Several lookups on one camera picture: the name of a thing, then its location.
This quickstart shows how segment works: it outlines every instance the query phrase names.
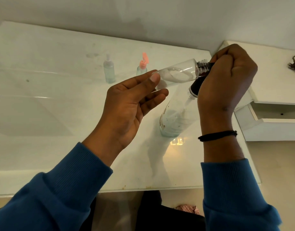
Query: open drawer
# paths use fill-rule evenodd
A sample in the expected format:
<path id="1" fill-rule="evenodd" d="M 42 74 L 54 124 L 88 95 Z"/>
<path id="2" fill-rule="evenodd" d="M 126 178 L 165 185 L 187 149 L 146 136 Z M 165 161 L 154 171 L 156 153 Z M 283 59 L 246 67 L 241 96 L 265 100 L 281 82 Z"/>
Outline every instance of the open drawer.
<path id="1" fill-rule="evenodd" d="M 295 140 L 295 105 L 251 102 L 235 115 L 246 141 Z"/>

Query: left hand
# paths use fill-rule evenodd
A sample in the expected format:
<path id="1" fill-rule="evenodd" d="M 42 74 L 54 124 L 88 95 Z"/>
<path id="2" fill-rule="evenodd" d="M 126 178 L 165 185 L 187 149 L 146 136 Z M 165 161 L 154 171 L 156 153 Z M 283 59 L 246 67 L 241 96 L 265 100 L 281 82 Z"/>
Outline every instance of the left hand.
<path id="1" fill-rule="evenodd" d="M 108 166 L 134 139 L 142 118 L 169 94 L 167 89 L 155 91 L 160 75 L 154 71 L 110 87 L 99 123 L 82 142 Z"/>

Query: clear plastic bottle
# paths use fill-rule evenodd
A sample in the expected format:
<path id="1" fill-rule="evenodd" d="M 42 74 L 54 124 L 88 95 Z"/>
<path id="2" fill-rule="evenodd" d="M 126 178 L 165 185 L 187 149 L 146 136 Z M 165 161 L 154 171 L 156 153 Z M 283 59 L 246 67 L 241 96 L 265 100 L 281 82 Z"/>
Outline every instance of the clear plastic bottle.
<path id="1" fill-rule="evenodd" d="M 212 66 L 213 63 L 204 62 L 203 69 L 198 67 L 196 73 L 198 78 L 193 83 L 188 82 L 179 85 L 164 112 L 161 114 L 161 135 L 175 138 L 199 119 L 197 97 L 200 86 Z"/>
<path id="2" fill-rule="evenodd" d="M 146 64 L 149 63 L 146 53 L 142 53 L 143 60 L 140 61 L 140 64 L 137 68 L 137 75 L 142 75 L 147 72 Z"/>
<path id="3" fill-rule="evenodd" d="M 196 62 L 195 59 L 190 59 L 173 66 L 158 70 L 154 73 L 159 73 L 160 82 L 157 89 L 166 88 L 178 83 L 189 82 L 197 79 L 199 76 L 204 76 L 204 73 L 209 71 L 209 63 L 207 60 Z"/>
<path id="4" fill-rule="evenodd" d="M 104 73 L 107 83 L 115 82 L 114 63 L 110 59 L 110 54 L 107 54 L 107 60 L 104 61 Z"/>

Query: blue sweatshirt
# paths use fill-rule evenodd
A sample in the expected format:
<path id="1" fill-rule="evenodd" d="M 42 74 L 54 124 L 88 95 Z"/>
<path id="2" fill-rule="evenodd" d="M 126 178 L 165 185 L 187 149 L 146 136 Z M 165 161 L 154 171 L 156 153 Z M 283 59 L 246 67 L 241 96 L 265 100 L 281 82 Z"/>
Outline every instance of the blue sweatshirt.
<path id="1" fill-rule="evenodd" d="M 206 230 L 279 230 L 279 214 L 262 197 L 247 159 L 201 166 Z M 112 172 L 78 143 L 0 209 L 0 230 L 79 230 Z"/>

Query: ribbed cuff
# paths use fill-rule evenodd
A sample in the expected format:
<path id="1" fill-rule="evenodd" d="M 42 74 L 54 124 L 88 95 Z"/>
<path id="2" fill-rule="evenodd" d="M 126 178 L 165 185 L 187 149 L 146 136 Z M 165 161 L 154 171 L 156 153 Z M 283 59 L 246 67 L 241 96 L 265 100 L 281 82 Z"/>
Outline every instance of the ribbed cuff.
<path id="1" fill-rule="evenodd" d="M 84 210 L 113 173 L 82 143 L 76 146 L 43 180 L 66 206 Z"/>
<path id="2" fill-rule="evenodd" d="M 201 163 L 204 204 L 231 214 L 253 214 L 268 209 L 248 159 L 228 163 Z"/>

